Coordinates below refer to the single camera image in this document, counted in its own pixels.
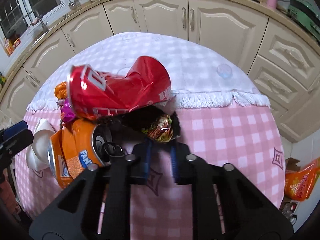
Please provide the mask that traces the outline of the white paper cup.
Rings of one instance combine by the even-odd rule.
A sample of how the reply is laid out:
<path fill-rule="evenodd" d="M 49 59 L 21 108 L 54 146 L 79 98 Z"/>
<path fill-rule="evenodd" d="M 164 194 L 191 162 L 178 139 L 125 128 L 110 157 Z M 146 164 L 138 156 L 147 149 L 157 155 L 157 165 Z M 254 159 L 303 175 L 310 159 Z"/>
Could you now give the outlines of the white paper cup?
<path fill-rule="evenodd" d="M 48 146 L 50 137 L 55 134 L 52 125 L 46 119 L 40 119 L 34 129 L 33 143 L 26 152 L 26 163 L 29 169 L 41 171 L 49 167 Z"/>

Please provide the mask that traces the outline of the orange Fanta can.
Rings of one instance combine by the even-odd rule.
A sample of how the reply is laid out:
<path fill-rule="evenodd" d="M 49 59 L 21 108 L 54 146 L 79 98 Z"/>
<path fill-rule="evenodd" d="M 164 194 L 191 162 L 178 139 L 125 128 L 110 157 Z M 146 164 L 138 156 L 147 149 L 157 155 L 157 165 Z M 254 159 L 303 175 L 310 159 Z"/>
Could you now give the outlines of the orange Fanta can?
<path fill-rule="evenodd" d="M 58 185 L 65 189 L 80 173 L 95 164 L 107 166 L 125 155 L 113 142 L 107 124 L 74 119 L 50 137 L 49 166 Z"/>

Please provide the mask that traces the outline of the crushed red cola can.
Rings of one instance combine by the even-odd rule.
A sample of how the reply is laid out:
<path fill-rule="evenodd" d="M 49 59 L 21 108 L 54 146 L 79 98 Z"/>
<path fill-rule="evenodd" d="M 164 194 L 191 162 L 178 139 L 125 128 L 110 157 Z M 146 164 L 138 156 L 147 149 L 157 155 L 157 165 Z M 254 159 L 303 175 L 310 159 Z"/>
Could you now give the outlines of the crushed red cola can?
<path fill-rule="evenodd" d="M 89 64 L 72 66 L 67 94 L 77 117 L 96 121 L 168 101 L 171 81 L 157 59 L 140 56 L 125 76 L 99 72 Z"/>

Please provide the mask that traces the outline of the shiny foil candy wrapper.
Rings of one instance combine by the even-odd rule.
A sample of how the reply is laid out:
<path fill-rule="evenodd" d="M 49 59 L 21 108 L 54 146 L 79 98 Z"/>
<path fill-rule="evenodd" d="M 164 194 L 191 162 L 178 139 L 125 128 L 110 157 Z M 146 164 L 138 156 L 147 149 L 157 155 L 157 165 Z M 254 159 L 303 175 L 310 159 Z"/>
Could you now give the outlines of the shiny foil candy wrapper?
<path fill-rule="evenodd" d="M 151 140 L 167 143 L 172 139 L 173 131 L 171 128 L 172 119 L 169 115 L 160 116 L 149 127 L 142 129 Z"/>

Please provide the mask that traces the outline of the dark kitchen window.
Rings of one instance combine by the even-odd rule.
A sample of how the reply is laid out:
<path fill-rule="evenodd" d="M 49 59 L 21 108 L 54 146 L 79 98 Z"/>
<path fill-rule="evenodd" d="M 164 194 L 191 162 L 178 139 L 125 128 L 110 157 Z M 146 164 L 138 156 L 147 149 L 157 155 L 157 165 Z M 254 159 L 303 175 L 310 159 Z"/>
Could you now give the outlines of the dark kitchen window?
<path fill-rule="evenodd" d="M 4 0 L 1 3 L 1 30 L 4 38 L 15 41 L 30 24 L 61 5 L 61 0 Z"/>

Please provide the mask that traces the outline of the cream kitchen cabinets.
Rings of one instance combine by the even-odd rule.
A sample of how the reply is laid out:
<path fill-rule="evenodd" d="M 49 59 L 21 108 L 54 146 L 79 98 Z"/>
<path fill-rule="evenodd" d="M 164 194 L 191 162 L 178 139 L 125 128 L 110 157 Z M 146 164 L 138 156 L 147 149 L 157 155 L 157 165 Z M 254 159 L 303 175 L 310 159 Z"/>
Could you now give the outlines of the cream kitchen cabinets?
<path fill-rule="evenodd" d="M 267 95 L 282 136 L 298 142 L 319 129 L 319 44 L 292 18 L 251 0 L 100 0 L 53 26 L 12 64 L 1 116 L 21 120 L 63 63 L 126 31 L 176 36 L 240 67 Z"/>

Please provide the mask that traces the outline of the purple candy wrapper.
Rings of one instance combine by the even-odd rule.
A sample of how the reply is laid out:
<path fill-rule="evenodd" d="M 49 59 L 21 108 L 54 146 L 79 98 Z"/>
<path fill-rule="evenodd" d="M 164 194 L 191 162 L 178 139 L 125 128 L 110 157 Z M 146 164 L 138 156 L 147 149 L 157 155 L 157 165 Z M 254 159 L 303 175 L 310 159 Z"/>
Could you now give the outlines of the purple candy wrapper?
<path fill-rule="evenodd" d="M 59 99 L 57 102 L 58 106 L 60 107 L 60 118 L 64 124 L 73 121 L 76 117 L 75 113 L 72 110 L 71 103 L 69 98 L 66 99 Z"/>

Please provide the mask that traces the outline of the orange snack wrapper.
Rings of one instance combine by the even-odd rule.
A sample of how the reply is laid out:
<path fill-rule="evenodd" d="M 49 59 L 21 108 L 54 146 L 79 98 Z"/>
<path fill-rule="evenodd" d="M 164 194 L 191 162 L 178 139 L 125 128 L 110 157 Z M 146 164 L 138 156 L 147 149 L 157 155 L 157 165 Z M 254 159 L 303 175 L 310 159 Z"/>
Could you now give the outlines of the orange snack wrapper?
<path fill-rule="evenodd" d="M 54 94 L 58 100 L 67 98 L 67 82 L 63 81 L 58 84 L 54 89 Z"/>

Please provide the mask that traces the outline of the brown cardboard box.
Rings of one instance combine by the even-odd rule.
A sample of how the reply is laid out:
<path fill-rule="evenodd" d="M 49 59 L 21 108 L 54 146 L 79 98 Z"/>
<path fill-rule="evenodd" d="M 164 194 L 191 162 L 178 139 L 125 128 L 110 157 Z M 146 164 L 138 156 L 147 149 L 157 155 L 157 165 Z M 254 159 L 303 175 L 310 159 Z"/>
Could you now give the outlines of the brown cardboard box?
<path fill-rule="evenodd" d="M 299 171 L 301 168 L 304 168 L 306 166 L 306 165 L 303 167 L 298 166 L 299 162 L 300 162 L 299 160 L 294 158 L 286 159 L 285 161 L 286 171 L 287 170 Z M 297 221 L 297 215 L 295 214 L 295 211 L 299 203 L 300 203 L 299 201 L 291 200 L 290 198 L 287 198 L 284 196 L 280 206 L 281 213 L 290 221 L 292 225 L 294 225 Z"/>

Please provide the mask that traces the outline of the orange rice bag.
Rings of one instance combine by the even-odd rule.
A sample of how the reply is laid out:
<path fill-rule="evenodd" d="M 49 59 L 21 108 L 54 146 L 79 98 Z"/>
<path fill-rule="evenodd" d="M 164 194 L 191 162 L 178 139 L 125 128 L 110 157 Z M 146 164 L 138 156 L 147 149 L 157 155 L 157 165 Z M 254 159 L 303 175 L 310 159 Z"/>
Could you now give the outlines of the orange rice bag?
<path fill-rule="evenodd" d="M 303 202 L 308 199 L 319 178 L 319 158 L 313 160 L 299 171 L 287 170 L 285 173 L 284 196 Z"/>

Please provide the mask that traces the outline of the pink checkered tablecloth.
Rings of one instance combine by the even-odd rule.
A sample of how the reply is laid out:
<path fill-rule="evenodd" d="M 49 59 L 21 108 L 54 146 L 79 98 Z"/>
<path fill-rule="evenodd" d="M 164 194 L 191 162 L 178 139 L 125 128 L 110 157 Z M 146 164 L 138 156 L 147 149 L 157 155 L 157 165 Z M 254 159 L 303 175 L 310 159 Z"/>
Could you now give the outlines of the pink checkered tablecloth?
<path fill-rule="evenodd" d="M 89 64 L 126 75 L 140 56 L 156 58 L 169 73 L 173 97 L 163 110 L 177 113 L 180 141 L 210 164 L 233 164 L 280 207 L 285 160 L 267 97 L 240 68 L 193 42 L 148 33 L 102 40 L 59 65 L 29 103 L 24 120 L 32 131 L 40 119 L 60 126 L 54 88 L 66 81 L 71 66 Z M 191 188 L 174 183 L 168 153 L 153 154 L 148 183 L 134 185 L 131 193 L 132 239 L 192 238 Z"/>

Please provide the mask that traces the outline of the chrome sink faucet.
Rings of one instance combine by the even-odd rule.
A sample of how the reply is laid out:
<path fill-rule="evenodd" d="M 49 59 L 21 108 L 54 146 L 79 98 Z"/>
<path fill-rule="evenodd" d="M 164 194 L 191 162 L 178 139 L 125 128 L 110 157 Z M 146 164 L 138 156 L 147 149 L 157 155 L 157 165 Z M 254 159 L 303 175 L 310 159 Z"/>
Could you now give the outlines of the chrome sink faucet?
<path fill-rule="evenodd" d="M 26 23 L 26 18 L 28 18 L 31 14 L 35 15 L 35 19 L 33 21 L 31 21 L 31 23 L 29 24 L 29 27 L 34 27 L 35 25 L 37 25 L 38 23 L 40 23 L 42 30 L 46 33 L 49 31 L 47 24 L 44 23 L 44 21 L 42 20 L 42 18 L 39 15 L 39 12 L 34 9 L 30 12 L 28 12 L 26 15 L 23 16 L 23 22 Z"/>

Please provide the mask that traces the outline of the green appliance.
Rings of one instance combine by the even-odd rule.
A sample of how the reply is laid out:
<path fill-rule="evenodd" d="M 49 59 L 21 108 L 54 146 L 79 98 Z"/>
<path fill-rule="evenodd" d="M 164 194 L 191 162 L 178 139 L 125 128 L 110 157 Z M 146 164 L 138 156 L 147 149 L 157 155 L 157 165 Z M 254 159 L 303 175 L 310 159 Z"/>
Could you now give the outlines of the green appliance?
<path fill-rule="evenodd" d="M 319 14 L 305 0 L 290 0 L 287 16 L 311 34 L 319 43 Z"/>

